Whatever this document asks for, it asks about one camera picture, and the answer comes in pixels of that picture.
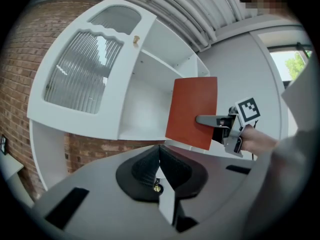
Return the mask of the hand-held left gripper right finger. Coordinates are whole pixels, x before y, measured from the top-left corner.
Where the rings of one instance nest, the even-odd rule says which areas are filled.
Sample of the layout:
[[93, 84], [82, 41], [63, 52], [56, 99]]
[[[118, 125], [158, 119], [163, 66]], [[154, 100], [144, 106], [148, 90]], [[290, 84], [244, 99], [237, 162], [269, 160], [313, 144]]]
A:
[[178, 199], [196, 197], [207, 183], [208, 172], [202, 164], [165, 145], [159, 147], [159, 165]]

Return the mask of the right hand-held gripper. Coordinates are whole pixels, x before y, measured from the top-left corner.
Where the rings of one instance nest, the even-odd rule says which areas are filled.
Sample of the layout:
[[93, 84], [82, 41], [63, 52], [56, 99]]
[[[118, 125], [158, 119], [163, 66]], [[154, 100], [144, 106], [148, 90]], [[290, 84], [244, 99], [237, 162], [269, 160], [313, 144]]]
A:
[[260, 117], [256, 101], [250, 97], [236, 102], [235, 106], [229, 108], [227, 116], [198, 115], [195, 121], [213, 127], [212, 139], [222, 144], [226, 153], [241, 157], [241, 134], [247, 125], [257, 123]]

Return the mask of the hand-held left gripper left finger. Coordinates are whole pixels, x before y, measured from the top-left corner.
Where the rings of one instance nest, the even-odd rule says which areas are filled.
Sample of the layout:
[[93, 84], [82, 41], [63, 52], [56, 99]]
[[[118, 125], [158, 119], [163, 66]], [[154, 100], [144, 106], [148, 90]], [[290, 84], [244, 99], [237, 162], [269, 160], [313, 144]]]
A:
[[139, 202], [158, 202], [160, 194], [154, 190], [156, 173], [160, 167], [160, 147], [155, 145], [123, 162], [116, 170], [121, 190]]

